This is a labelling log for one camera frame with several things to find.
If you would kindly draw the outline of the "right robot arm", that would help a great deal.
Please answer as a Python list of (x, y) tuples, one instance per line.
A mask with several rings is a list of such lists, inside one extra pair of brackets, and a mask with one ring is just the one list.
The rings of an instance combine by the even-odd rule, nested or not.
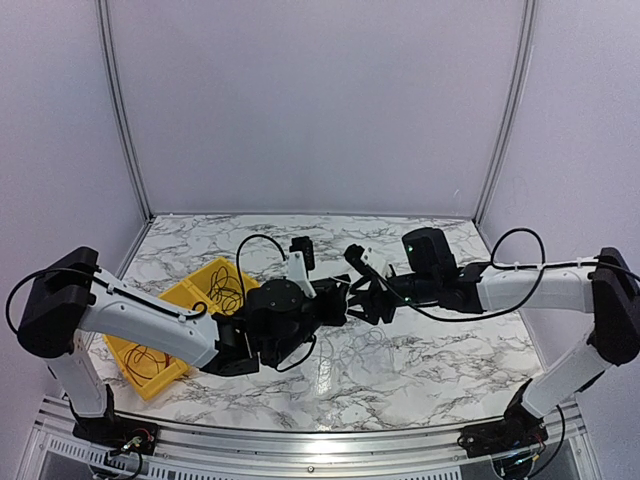
[(534, 422), (560, 402), (639, 355), (639, 277), (614, 247), (564, 262), (489, 260), (459, 266), (440, 229), (411, 231), (402, 243), (411, 268), (403, 275), (368, 248), (352, 244), (346, 249), (345, 260), (361, 276), (351, 289), (359, 318), (389, 323), (402, 306), (421, 315), (429, 306), (453, 311), (455, 323), (489, 320), (521, 308), (592, 315), (586, 337), (514, 395), (495, 428), (496, 440), (506, 448), (519, 446), (533, 433)]

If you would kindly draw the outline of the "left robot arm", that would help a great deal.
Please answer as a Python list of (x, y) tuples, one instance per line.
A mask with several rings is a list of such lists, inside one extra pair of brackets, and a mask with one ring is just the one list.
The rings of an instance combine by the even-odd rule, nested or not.
[(77, 344), (82, 332), (127, 339), (162, 351), (220, 377), (278, 370), (301, 345), (313, 344), (322, 326), (346, 322), (348, 275), (312, 280), (307, 237), (293, 240), (283, 278), (240, 288), (232, 313), (212, 313), (203, 301), (184, 308), (128, 287), (98, 264), (98, 253), (79, 247), (20, 280), (31, 286), (19, 323), (19, 345), (44, 360), (71, 407), (106, 445), (125, 438), (126, 423), (112, 412), (113, 395)]

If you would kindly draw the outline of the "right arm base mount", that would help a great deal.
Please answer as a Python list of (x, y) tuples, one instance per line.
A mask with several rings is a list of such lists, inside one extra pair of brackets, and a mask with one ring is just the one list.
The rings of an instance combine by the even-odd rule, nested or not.
[(531, 382), (528, 380), (516, 391), (501, 419), (462, 428), (457, 444), (469, 458), (516, 450), (549, 438), (542, 418), (523, 406), (524, 392)]

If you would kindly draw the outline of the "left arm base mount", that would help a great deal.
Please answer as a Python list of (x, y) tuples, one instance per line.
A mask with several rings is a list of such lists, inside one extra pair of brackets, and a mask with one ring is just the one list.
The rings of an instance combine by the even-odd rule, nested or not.
[(73, 435), (76, 438), (124, 452), (124, 446), (140, 438), (130, 446), (143, 455), (152, 455), (156, 448), (159, 426), (156, 423), (122, 417), (115, 413), (114, 395), (108, 384), (104, 385), (106, 406), (98, 417), (79, 415), (70, 402), (69, 408), (74, 417)]

